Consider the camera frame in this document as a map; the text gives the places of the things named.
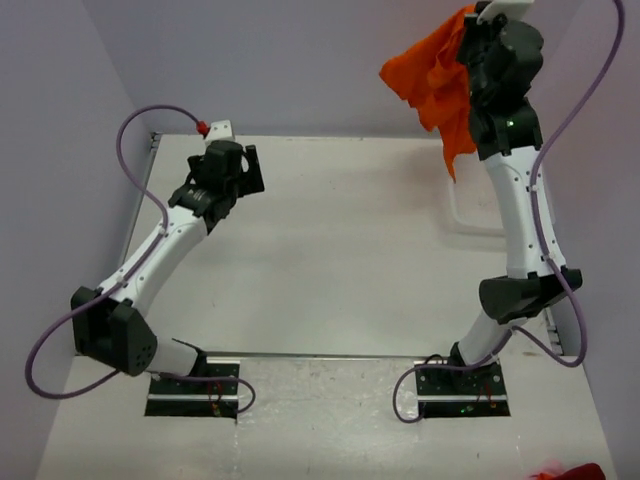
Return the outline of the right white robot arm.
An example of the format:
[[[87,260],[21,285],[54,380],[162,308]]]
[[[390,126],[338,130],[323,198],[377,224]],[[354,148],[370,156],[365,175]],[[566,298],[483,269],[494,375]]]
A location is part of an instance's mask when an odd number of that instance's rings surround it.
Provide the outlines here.
[[[543,138],[527,93],[543,65],[544,40],[523,22],[524,1],[482,1],[464,18],[456,59],[469,76],[469,127],[492,182],[506,240],[506,273],[479,284],[481,312],[451,350],[448,385],[467,393],[511,334],[575,292],[582,273],[567,267],[555,239],[544,176]]]

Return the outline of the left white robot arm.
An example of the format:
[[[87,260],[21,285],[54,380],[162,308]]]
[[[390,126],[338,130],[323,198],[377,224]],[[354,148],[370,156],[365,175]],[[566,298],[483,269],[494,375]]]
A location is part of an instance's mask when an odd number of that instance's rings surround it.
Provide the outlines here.
[[[225,219],[237,201],[264,191],[257,149],[215,140],[187,160],[185,182],[160,222],[129,259],[97,288],[71,298],[78,353],[135,377],[170,375],[187,393],[201,390],[208,369],[200,350],[161,339],[147,323],[152,303],[177,266]]]

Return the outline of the orange t shirt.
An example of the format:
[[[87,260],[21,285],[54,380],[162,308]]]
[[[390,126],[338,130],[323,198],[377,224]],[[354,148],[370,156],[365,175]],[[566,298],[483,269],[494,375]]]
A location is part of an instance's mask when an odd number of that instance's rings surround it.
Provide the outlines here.
[[[456,179],[455,160],[476,151],[469,124],[469,75],[457,54],[465,34],[465,18],[473,4],[454,13],[427,37],[390,58],[379,77],[402,101],[417,112],[421,126],[438,131],[444,163]]]

